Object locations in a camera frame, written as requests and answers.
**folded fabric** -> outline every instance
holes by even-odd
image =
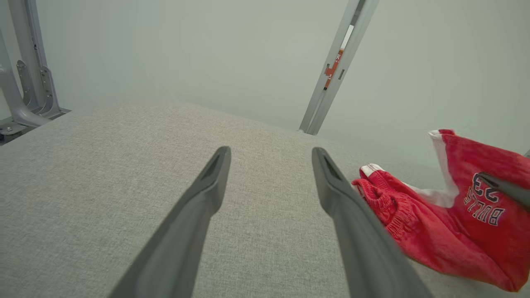
[[[477,174],[530,189],[530,159],[452,130],[429,134],[446,190],[409,186],[377,164],[360,169],[354,189],[410,258],[441,273],[518,291],[530,271],[530,213]]]

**red fabric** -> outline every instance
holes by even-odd
[[[451,130],[439,132],[459,190],[453,207],[426,202],[382,170],[369,177],[361,171],[352,184],[410,258],[441,273],[518,291],[530,270],[530,213],[474,175],[484,171],[530,189],[530,160]]]

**metal frame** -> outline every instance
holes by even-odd
[[[2,129],[3,134],[13,132],[16,124],[38,127],[70,112],[59,107],[51,71],[46,66],[36,0],[8,0],[8,4],[22,57],[17,62],[17,70],[23,97],[0,32],[0,83],[12,115],[0,121],[11,128]]]
[[[319,80],[313,92],[313,96],[311,97],[306,113],[300,125],[299,130],[307,134],[318,134],[320,127],[324,122],[324,118],[328,114],[328,111],[331,107],[331,103],[333,102],[335,95],[337,95],[340,84],[342,83],[342,79],[348,72],[348,68],[351,65],[361,39],[366,32],[366,28],[368,27],[368,24],[374,15],[374,11],[377,7],[377,4],[379,3],[379,0],[366,0],[364,2],[359,17],[355,23],[354,30],[351,33],[350,39],[348,40],[346,48],[342,54],[342,58],[337,66],[336,73],[339,75],[333,76],[328,88],[324,90],[324,86],[328,80],[328,77],[325,74],[326,67],[333,65],[337,53],[340,50],[340,46],[344,40],[344,36],[348,31],[348,27],[352,23],[352,19],[355,16],[359,2],[359,0],[350,0],[346,6],[346,11],[344,12],[342,20],[340,21],[339,30],[335,35],[335,39],[331,45],[328,58],[324,62],[324,69],[320,74]]]

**textured gray cloth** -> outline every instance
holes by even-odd
[[[348,296],[311,149],[349,179],[378,162],[433,187],[435,172],[190,104],[76,110],[0,148],[2,297],[105,297],[222,145],[232,148],[197,297]],[[436,296],[507,296],[413,262]]]

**white wall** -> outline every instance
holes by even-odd
[[[19,86],[19,91],[22,93],[22,86],[18,72],[16,72],[16,62],[21,59],[21,56],[7,0],[0,0],[0,30],[7,48],[7,54],[11,60],[11,68],[14,70],[15,80]],[[8,117],[11,117],[11,112],[5,101],[4,92],[2,92],[0,87],[0,120]]]
[[[298,129],[347,0],[37,0],[59,104],[190,100]]]
[[[524,154],[529,12],[528,0],[380,0],[319,135],[429,166],[438,128]]]

